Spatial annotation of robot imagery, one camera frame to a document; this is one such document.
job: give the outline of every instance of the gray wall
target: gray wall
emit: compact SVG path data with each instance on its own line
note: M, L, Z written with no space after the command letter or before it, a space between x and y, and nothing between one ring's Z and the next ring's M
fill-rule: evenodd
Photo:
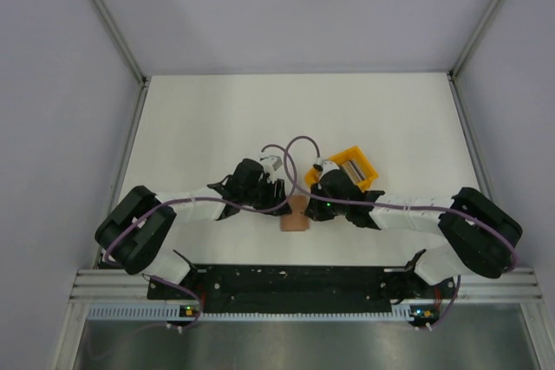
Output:
M495 197L555 318L555 0L506 0L460 78Z
M448 70L489 0L106 0L150 75Z
M138 88L88 0L0 0L0 367L47 366Z

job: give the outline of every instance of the purple cable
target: purple cable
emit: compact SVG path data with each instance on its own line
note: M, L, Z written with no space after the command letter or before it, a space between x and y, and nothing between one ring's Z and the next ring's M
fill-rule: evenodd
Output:
M445 307L445 309L443 309L443 312L441 313L441 315L437 319L437 321L430 325L430 331L435 329L438 325L440 325L440 323L443 320L445 320L445 317L447 316L447 313L451 310L451 308L453 307L455 299L457 299L457 296L459 295L459 289L460 289L460 275L457 276L457 283L455 284L453 296L451 297L451 301L449 301L449 304Z
M320 197L319 195L315 195L310 193L309 191L304 190L301 185L299 185L297 183L297 181L293 181L293 177L291 176L289 169L287 168L287 160L291 159L291 156L289 154L289 150L291 149L291 146L297 142L300 139L308 139L309 141L314 143L314 140L308 138L307 136L297 136L295 139L293 139L291 142L289 142L289 145L287 145L287 147L285 148L285 152L284 152L284 169L285 169L285 175L287 175L287 178L289 179L289 181L291 181L292 185L293 185L293 190L294 189L298 189L302 194L310 197L310 198L314 198L314 199L318 199L320 201L324 201L326 203L334 203L334 204L346 204L346 205L361 205L361 206L368 206L368 207L379 207L379 208L389 208L390 210L403 210L403 211L438 211L438 212L448 212L451 214L455 214L459 217L462 217L472 223L475 223L476 225L478 225L481 229L487 231L489 234L491 234L492 236L494 236L495 238L497 238L511 253L512 256L512 262L511 262L511 266L509 266L509 268L507 270L505 270L505 272L510 272L512 270L514 270L514 268L516 268L517 263L519 261L519 256L517 255L517 252L515 251L515 249L513 248L513 246L509 243L509 241L504 238L503 236L501 236L493 227L487 225L486 223L484 223L483 221L479 220L476 217L472 217L468 214L466 214L463 211L459 211L459 210L455 210L453 208L447 208L447 207L436 207L436 206L432 206L432 205L414 205L414 206L405 206L405 205L397 205L397 204L384 204L384 203L370 203L368 201L349 201L349 200L345 200L345 199L337 199L337 198L326 198L326 197Z
M314 142L314 140L312 140L312 143L314 144L314 146L317 148L317 144L316 142ZM295 162L293 161L293 158L285 151L285 149L280 146L280 145L267 145L264 147L264 149L266 149L267 147L276 147L277 149L279 149L280 151L282 151L284 154L286 154L286 158L288 158L291 162L291 168L293 170L293 177L292 180L294 180L296 183L297 182L297 168L295 167ZM245 207L244 205L241 204L236 204L233 203L231 201L227 201L225 199L222 198L215 198L215 197L197 197L194 200L195 201L213 201L214 203L224 203L227 205L230 205L232 207L238 208L240 210L243 211L249 211L249 212L257 212L259 214L265 214L268 212L272 212L275 210L280 209L281 207L283 207L284 205L286 205L289 200L291 199L291 197L293 196L293 192L295 192L295 187L293 186L291 188L291 192L289 193L289 195L285 198L284 201L282 201L281 203L279 203L278 205L276 205L275 207L271 207L271 208L265 208L263 210L256 210L254 208L251 207ZM132 224L130 224L106 249L106 251L104 252L104 257L102 258L102 261L104 263L110 264L112 266L119 266L119 264L117 262L112 262L108 257L110 256L110 254L112 253L112 251L114 251L114 249L117 247L117 245L131 232L133 231L136 227L137 224L142 223L143 221L145 221L147 218L149 218L150 216L152 216L154 214L154 212L162 207L166 207L169 205L176 205L176 204L186 204L186 203L191 203L193 200L191 198L179 198L179 199L171 199L169 201L166 201L164 203L158 204L156 205L154 208L150 209L149 211L147 211L146 213L144 213L142 216L140 216L139 218L137 218L137 220L135 220Z
M194 319L188 325L183 327L183 329L188 330L189 328L194 327L195 325L197 325L199 323L199 318L202 315L203 305L202 305L202 301L197 296L197 294L195 294L191 290L185 288L184 286L176 285L175 283L171 283L171 282L167 281L166 279L162 279L161 277L157 277L157 276L149 276L149 277L150 277L151 281L160 282L160 283L162 283L166 286L170 286L172 288L180 290L181 292L185 292L187 295L191 296L192 298L194 298L195 301L197 301L199 303L200 311L195 315ZM143 325L142 327L136 328L135 330L125 334L122 337L122 339L120 339L119 341L117 341L115 343L115 345L113 347L111 347L109 350L105 351L102 354L93 353L92 341L90 339L90 334L87 332L85 334L85 337L86 337L85 342L86 342L86 346L87 346L88 357L92 361L103 360L106 357L108 357L110 354L113 354L118 348L120 348L123 344L125 344L126 342L128 342L129 340L134 338L138 333L141 333L143 330L150 329L150 328L161 328L161 327L165 327L165 326L166 326L165 323L154 322L152 324L147 324L147 325Z
M452 213L455 215L458 215L462 218L465 218L467 221L470 221L472 223L475 223L476 225L478 225L481 229L487 231L488 233L490 233L492 236L494 236L495 238L497 238L503 245L506 246L506 248L510 251L511 256L512 256L512 263L511 266L509 266L509 268L507 268L506 272L510 272L512 270L514 270L514 268L516 267L518 261L519 261L519 257L517 255L517 252L515 251L515 249L513 248L513 246L509 243L508 240L506 240L506 238L504 238L503 236L501 236L493 227L490 227L488 224L482 222L481 220L479 220L476 217L472 217L468 214L466 214L463 211L458 211L452 208L447 208L447 207L435 207L435 206L431 206L431 205L415 205L415 206L405 206L405 205L397 205L397 204L384 204L384 203L370 203L368 201L349 201L349 200L343 200L343 199L336 199L336 198L326 198L326 197L320 197L318 195L314 195L312 193L310 193L309 191L304 190L298 183L297 183L297 168L295 166L295 162L293 160L293 158L291 157L291 154L289 152L289 150L291 149L291 147L293 146L293 144L295 142L297 142L298 140L308 140L310 143L312 143L312 145L315 147L316 149L316 153L317 153L317 157L320 158L320 149L318 147L318 144L316 143L315 140L313 140L310 136L297 136L296 138L294 138L293 140L291 140L291 142L289 142L289 144L287 145L287 147L284 149L282 146L280 145L275 145L275 144L271 144L271 145L266 145L265 147L263 147L262 151L267 149L268 147L276 147L277 149L280 149L283 153L284 153L284 170L285 170L285 175L287 176L287 178L289 179L289 181L292 184L292 188L291 188L291 192L289 193L289 195L286 197L286 199L276 205L275 207L269 208L269 209L265 209L265 210L255 210L253 208L249 208L249 207L244 207L243 205L240 204L235 204L231 201L226 201L222 198L212 198L212 197L199 197L199 198L195 198L195 201L213 201L213 202L217 202L217 203L224 203L224 204L228 204L232 207L238 208L240 210L243 211L249 211L249 212L257 212L257 213L267 213L267 212L272 212L275 211L281 207L283 207L285 204L287 204L289 202L289 199L292 197L293 193L295 192L295 190L299 190L302 194L310 197L310 198L314 198L320 201L324 201L324 202L328 202L328 203L334 203L334 204L347 204L347 205L361 205L361 206L369 206L369 207L379 207L379 208L388 208L391 210L402 210L402 211L438 211L438 212L448 212L448 213ZM289 171L289 167L287 165L287 162L291 163L291 169L293 170L293 175L291 176L291 173ZM186 204L186 203L191 203L192 200L190 198L180 198L180 199L174 199L174 200L169 200L166 201L162 204L159 204L157 206L155 206L153 209L147 211L145 214L143 214L140 218L138 218L135 222L133 222L132 224L130 224L106 249L106 252L104 253L104 262L108 263L108 264L112 264L112 265L118 265L118 263L114 263L112 261L110 261L108 259L108 257L110 256L110 253L112 253L112 251L114 250L114 248L121 242L121 240L123 240L131 231L133 231L133 229L135 227L137 227L137 224L142 223L144 220L146 220L147 218L149 218L156 210L158 210L161 207L164 206L169 206L169 205L174 205L174 204ZM168 281L164 281L161 278L158 278L156 276L151 276L151 278L155 278L155 280L158 280L160 282L167 282L167 284L169 284L169 286L172 286L176 289L179 290L183 290L185 292L188 291L188 289L183 288L179 285L176 285L175 283L171 283ZM457 284L456 284L456 289L454 291L454 295L453 298L451 299L450 303L446 306L443 314L441 314L440 318L438 319L437 322L435 322L431 328L435 328L445 317L446 313L451 309L451 307L454 304L454 300L457 297L457 294L459 292L459 287L460 287L460 276L458 276L457 278Z

